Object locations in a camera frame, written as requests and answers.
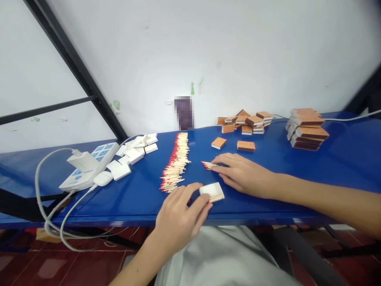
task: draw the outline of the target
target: forearm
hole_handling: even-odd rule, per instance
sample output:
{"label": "forearm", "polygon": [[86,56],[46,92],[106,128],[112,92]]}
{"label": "forearm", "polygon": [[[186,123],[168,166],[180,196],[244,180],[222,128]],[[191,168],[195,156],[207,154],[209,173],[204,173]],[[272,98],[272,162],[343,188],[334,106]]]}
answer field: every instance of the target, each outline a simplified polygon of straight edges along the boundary
{"label": "forearm", "polygon": [[171,257],[170,252],[160,244],[152,233],[109,286],[146,286]]}
{"label": "forearm", "polygon": [[305,181],[279,174],[276,197],[312,208],[337,221],[381,239],[381,195]]}

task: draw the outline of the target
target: red tile floor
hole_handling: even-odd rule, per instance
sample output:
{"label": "red tile floor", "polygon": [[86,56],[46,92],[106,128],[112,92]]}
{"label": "red tile floor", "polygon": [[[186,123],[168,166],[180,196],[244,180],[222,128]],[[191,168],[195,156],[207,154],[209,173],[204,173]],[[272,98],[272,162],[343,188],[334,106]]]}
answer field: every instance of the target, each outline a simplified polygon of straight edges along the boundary
{"label": "red tile floor", "polygon": [[[128,229],[122,237],[129,238],[136,229]],[[139,229],[131,238],[141,243],[144,229]],[[373,239],[357,231],[338,231],[351,247],[367,245]],[[44,286],[107,286],[121,270],[124,260],[135,253],[122,246],[107,247],[100,240],[71,240],[74,247],[88,249],[99,246],[90,252],[73,252],[62,243],[35,241],[28,253],[0,253],[0,285],[44,285]],[[340,249],[336,243],[316,247]],[[295,277],[306,286],[315,282],[305,268],[291,253]],[[330,263],[348,285],[381,285],[381,257],[362,256],[330,259]]]}

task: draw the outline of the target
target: power strip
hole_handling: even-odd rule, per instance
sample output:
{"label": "power strip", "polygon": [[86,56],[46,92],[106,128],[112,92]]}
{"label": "power strip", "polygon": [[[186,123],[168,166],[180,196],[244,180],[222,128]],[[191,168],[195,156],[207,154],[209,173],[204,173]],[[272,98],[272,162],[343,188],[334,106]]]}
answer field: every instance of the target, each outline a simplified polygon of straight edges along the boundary
{"label": "power strip", "polygon": [[99,162],[98,167],[85,173],[82,173],[79,169],[75,169],[74,172],[60,185],[60,189],[63,191],[71,191],[73,189],[82,191],[93,186],[93,181],[96,175],[106,169],[106,165],[111,162],[118,150],[119,144],[116,142],[96,147],[91,155]]}

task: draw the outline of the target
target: hand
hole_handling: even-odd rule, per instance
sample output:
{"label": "hand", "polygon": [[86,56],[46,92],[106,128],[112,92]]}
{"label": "hand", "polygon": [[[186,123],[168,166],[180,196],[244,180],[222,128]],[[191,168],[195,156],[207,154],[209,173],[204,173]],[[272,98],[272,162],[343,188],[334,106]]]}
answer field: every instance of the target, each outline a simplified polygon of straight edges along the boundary
{"label": "hand", "polygon": [[225,184],[237,191],[263,199],[275,198],[273,186],[276,182],[276,173],[238,154],[218,155],[212,163],[222,163],[229,166],[229,168],[212,167],[212,171],[219,173]]}
{"label": "hand", "polygon": [[158,241],[160,247],[166,248],[170,255],[183,249],[198,235],[213,206],[208,203],[208,194],[199,196],[190,207],[187,206],[191,195],[200,187],[202,184],[193,183],[174,189],[159,211],[156,227],[150,236]]}

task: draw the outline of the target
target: wrist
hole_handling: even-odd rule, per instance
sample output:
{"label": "wrist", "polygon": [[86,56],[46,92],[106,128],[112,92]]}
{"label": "wrist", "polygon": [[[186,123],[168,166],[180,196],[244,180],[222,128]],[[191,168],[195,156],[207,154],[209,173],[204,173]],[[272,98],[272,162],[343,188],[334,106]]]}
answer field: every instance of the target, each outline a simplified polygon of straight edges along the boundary
{"label": "wrist", "polygon": [[278,201],[283,201],[286,203],[294,203],[295,197],[297,196],[297,180],[296,177],[287,174],[274,174],[272,180],[272,197],[270,199],[275,199]]}
{"label": "wrist", "polygon": [[173,254],[176,253],[171,247],[170,240],[161,235],[160,231],[157,228],[155,228],[147,237],[146,241],[144,242],[144,245],[145,244],[147,244],[149,247],[152,247],[158,255],[163,256],[166,259],[169,259]]}

